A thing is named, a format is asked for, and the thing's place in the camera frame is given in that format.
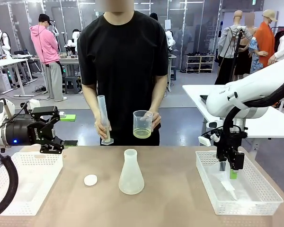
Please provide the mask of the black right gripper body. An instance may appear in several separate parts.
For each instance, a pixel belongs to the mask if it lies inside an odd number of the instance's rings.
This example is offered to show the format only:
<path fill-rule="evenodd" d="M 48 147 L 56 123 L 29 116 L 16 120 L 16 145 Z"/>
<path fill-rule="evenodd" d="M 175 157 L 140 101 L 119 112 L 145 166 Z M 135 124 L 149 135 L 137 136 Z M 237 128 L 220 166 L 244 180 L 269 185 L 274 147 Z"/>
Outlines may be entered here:
<path fill-rule="evenodd" d="M 219 160 L 219 157 L 225 157 L 226 161 L 231 153 L 239 152 L 238 148 L 241 146 L 242 140 L 247 137 L 247 133 L 244 131 L 231 132 L 230 135 L 226 135 L 223 130 L 217 130 L 215 135 L 217 136 L 215 140 L 216 158 Z"/>

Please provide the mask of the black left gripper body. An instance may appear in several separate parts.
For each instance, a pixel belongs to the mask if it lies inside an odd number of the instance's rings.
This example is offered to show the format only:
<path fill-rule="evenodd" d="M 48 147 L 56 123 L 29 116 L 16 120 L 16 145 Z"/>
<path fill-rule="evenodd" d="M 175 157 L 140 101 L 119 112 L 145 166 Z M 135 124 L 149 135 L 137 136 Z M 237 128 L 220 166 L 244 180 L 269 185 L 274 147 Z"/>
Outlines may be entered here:
<path fill-rule="evenodd" d="M 55 139 L 53 126 L 56 117 L 51 119 L 16 118 L 6 125 L 5 138 L 10 146 L 51 145 Z"/>

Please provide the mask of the person's right hand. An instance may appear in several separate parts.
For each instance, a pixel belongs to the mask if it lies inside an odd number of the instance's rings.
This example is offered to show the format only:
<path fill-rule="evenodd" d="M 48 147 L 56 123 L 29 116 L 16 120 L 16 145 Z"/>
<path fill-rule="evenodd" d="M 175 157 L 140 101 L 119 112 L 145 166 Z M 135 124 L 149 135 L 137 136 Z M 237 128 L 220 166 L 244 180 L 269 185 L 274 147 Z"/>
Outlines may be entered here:
<path fill-rule="evenodd" d="M 100 116 L 96 116 L 94 125 L 95 125 L 96 131 L 99 137 L 102 140 L 108 139 L 107 132 L 112 130 L 110 123 L 109 123 L 108 128 L 106 128 L 102 125 Z"/>

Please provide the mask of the person's left hand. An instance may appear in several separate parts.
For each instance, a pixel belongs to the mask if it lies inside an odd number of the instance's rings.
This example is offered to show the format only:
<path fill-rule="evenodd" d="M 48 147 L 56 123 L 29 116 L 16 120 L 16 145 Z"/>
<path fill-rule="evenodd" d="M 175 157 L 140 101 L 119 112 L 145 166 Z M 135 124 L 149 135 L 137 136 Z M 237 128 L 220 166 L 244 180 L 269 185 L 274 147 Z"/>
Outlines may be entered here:
<path fill-rule="evenodd" d="M 161 123 L 161 116 L 158 112 L 151 112 L 151 111 L 147 111 L 144 114 L 145 118 L 150 118 L 152 117 L 152 121 L 151 121 L 151 131 L 153 131 L 160 123 Z"/>

